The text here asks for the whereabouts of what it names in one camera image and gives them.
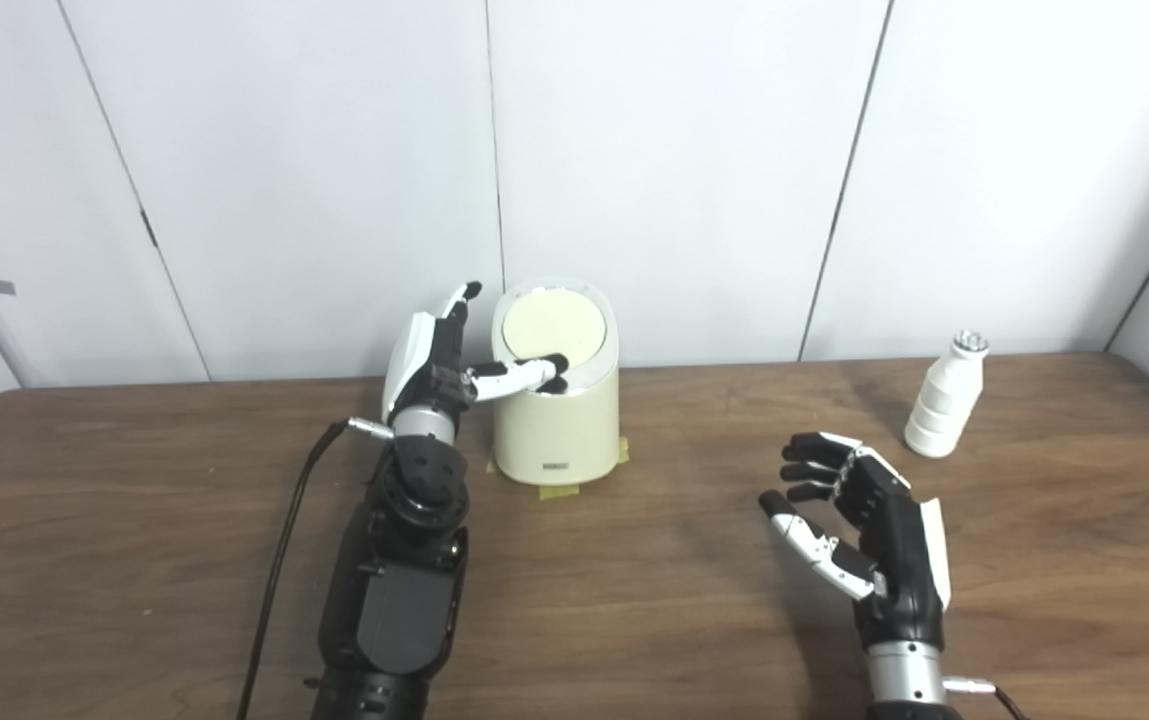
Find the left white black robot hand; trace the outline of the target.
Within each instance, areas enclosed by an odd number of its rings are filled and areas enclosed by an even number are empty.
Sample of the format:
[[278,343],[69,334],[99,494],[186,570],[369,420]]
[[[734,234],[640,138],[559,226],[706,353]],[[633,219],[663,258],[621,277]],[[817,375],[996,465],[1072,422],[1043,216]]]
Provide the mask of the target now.
[[463,359],[468,304],[481,282],[465,282],[452,293],[442,313],[414,313],[388,361],[381,398],[381,419],[394,425],[414,407],[429,407],[454,420],[479,404],[519,395],[524,390],[564,388],[568,357],[548,354],[522,361],[489,361],[468,365]]

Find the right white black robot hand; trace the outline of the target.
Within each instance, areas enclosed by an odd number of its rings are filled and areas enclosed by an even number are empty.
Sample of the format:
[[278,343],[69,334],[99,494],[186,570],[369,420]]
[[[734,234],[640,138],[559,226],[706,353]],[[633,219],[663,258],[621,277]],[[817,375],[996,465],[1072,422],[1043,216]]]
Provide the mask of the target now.
[[763,514],[816,574],[853,601],[859,642],[943,651],[953,598],[943,512],[859,439],[793,434],[781,451],[785,491],[763,491]]

